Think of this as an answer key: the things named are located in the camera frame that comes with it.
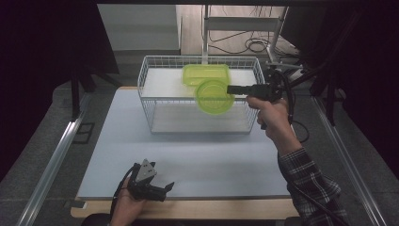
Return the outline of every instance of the wire basket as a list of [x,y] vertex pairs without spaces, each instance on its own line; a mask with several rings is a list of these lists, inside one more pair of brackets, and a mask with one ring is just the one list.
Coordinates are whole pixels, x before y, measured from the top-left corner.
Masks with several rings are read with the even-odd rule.
[[[251,56],[208,56],[208,64],[226,64],[231,85],[263,84],[261,66]],[[182,70],[201,64],[202,56],[145,56],[137,86],[140,101],[152,133],[248,134],[257,111],[247,105],[244,95],[236,95],[229,111],[221,115],[202,112],[194,89],[183,85]]]

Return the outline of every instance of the green plastic container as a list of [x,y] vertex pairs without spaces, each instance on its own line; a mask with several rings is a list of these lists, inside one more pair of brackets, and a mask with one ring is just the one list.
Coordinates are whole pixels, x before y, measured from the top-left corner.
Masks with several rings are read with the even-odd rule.
[[226,64],[187,64],[183,67],[183,84],[196,87],[206,81],[229,84],[230,70]]
[[195,91],[199,109],[211,115],[226,113],[234,104],[234,95],[227,93],[228,84],[209,80],[197,86]]

